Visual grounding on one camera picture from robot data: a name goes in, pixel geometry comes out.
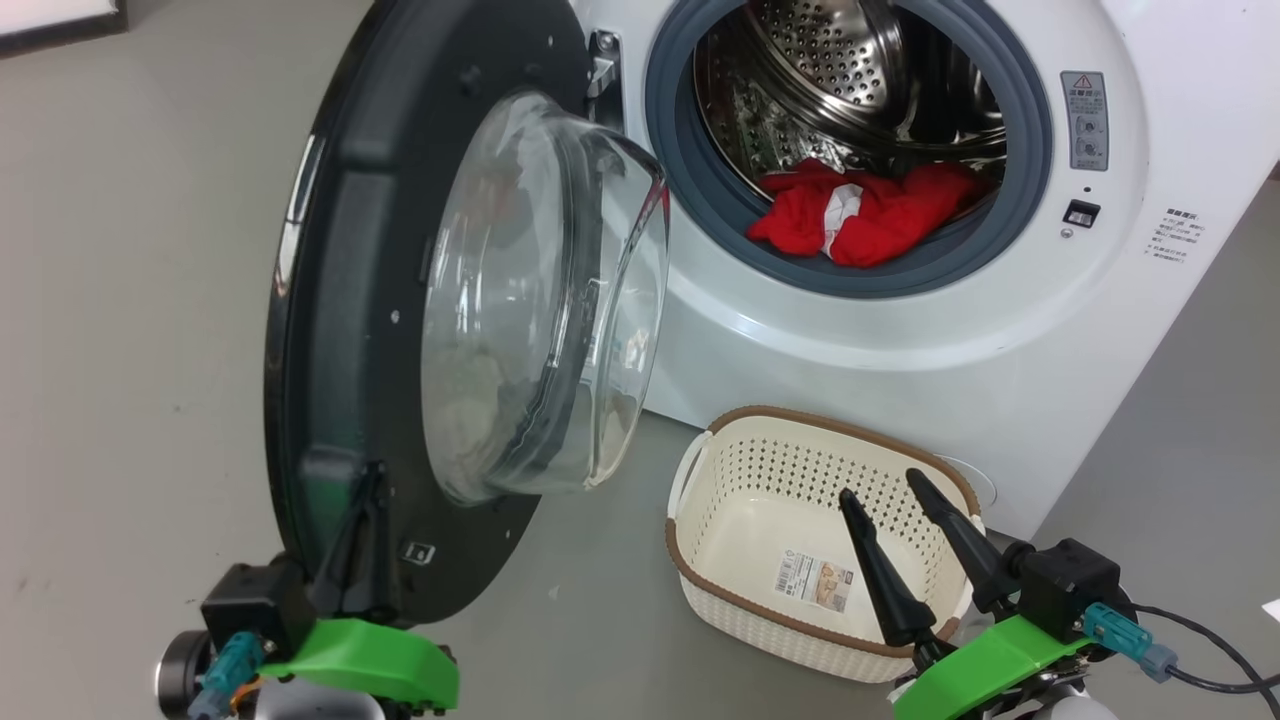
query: teal connector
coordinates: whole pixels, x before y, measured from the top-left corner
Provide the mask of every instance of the teal connector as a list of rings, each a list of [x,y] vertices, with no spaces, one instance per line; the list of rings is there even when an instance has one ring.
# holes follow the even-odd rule
[[[1169,667],[1178,662],[1178,653],[1156,643],[1151,630],[1101,602],[1084,611],[1083,625],[1085,637],[1133,660],[1157,683],[1167,680]]]
[[[232,697],[262,666],[262,646],[253,633],[236,633],[205,671],[200,694],[187,707],[191,720],[218,720],[230,715]]]

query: warning sticker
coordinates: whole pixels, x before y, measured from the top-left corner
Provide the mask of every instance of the warning sticker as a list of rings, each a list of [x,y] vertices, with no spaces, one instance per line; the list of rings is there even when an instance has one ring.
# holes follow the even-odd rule
[[[854,583],[850,570],[812,555],[788,550],[782,553],[778,579],[773,591],[787,597],[844,612],[849,602],[849,588]]]
[[[1142,254],[1158,263],[1184,265],[1196,258],[1203,234],[1198,213],[1169,208],[1147,237]]]
[[[1062,73],[1066,95],[1068,132],[1071,137],[1071,168],[1106,170],[1110,164],[1107,91],[1102,73]]]

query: barcode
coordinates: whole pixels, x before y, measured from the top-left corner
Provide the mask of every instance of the barcode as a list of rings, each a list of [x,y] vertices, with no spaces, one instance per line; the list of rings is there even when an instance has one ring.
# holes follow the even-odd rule
[[[791,574],[795,571],[795,564],[791,560],[783,560],[782,568],[778,569],[778,584],[773,585],[777,592],[787,592],[787,583],[791,582]]]

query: warning label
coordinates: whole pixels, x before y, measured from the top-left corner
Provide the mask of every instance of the warning label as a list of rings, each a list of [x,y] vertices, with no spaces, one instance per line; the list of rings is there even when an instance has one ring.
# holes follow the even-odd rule
[[[1198,213],[1169,208],[1147,237],[1142,254],[1157,263],[1184,265],[1199,254],[1203,234]]]
[[[1106,170],[1110,164],[1107,91],[1102,73],[1062,73],[1068,129],[1071,135],[1071,168]]]

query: black cable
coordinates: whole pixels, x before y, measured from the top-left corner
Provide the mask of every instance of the black cable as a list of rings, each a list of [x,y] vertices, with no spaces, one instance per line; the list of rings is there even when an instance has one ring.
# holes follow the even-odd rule
[[[1172,620],[1174,623],[1178,623],[1179,625],[1181,625],[1181,626],[1184,626],[1184,628],[1187,628],[1187,629],[1189,629],[1189,630],[1192,630],[1194,633],[1199,633],[1206,639],[1208,639],[1208,642],[1213,643],[1215,646],[1217,646],[1219,650],[1221,650],[1222,652],[1225,652],[1228,657],[1230,657],[1233,661],[1235,661],[1235,664],[1240,666],[1240,670],[1244,670],[1244,676],[1248,678],[1249,682],[1252,682],[1252,683],[1263,683],[1262,675],[1260,675],[1258,671],[1253,669],[1253,665],[1251,665],[1249,661],[1244,659],[1244,655],[1242,655],[1240,651],[1235,650],[1235,647],[1231,643],[1226,642],[1225,639],[1222,639],[1221,635],[1219,635],[1213,630],[1210,630],[1204,625],[1201,625],[1199,623],[1197,623],[1194,620],[1183,618],[1181,615],[1179,615],[1176,612],[1170,612],[1170,611],[1164,610],[1161,607],[1153,607],[1153,606],[1149,606],[1149,605],[1137,605],[1137,603],[1129,603],[1129,607],[1132,607],[1133,610],[1137,610],[1138,612],[1143,612],[1143,614],[1147,614],[1147,615],[1155,615],[1157,618],[1164,618],[1166,620]],[[1181,670],[1178,670],[1178,675],[1174,674],[1174,670],[1178,670],[1178,669],[1176,667],[1170,667],[1170,673],[1169,673],[1170,676],[1178,678],[1179,680],[1181,680],[1184,683],[1188,683],[1190,685],[1201,687],[1201,685],[1196,684],[1194,682],[1192,682],[1189,679],[1190,676],[1179,676],[1179,675],[1185,675],[1185,673],[1183,673]],[[1276,720],[1280,720],[1280,702],[1276,701],[1276,696],[1275,696],[1274,692],[1271,692],[1270,688],[1271,688],[1271,685],[1266,685],[1265,688],[1258,688],[1257,691],[1247,691],[1247,692],[1261,692],[1262,693],[1262,700],[1266,701],[1267,707],[1271,710],[1271,715]]]
[[[1210,692],[1225,693],[1225,694],[1260,693],[1262,691],[1267,691],[1267,689],[1271,689],[1271,688],[1274,688],[1276,685],[1280,685],[1280,675],[1271,675],[1266,680],[1262,680],[1262,682],[1258,682],[1258,683],[1245,683],[1243,685],[1233,685],[1230,683],[1217,683],[1215,680],[1206,680],[1204,678],[1199,678],[1197,675],[1192,675],[1190,673],[1187,673],[1185,670],[1179,670],[1176,665],[1170,665],[1169,666],[1169,676],[1170,678],[1178,678],[1179,680],[1187,683],[1188,685],[1196,685],[1197,688],[1201,688],[1202,691],[1210,691]]]

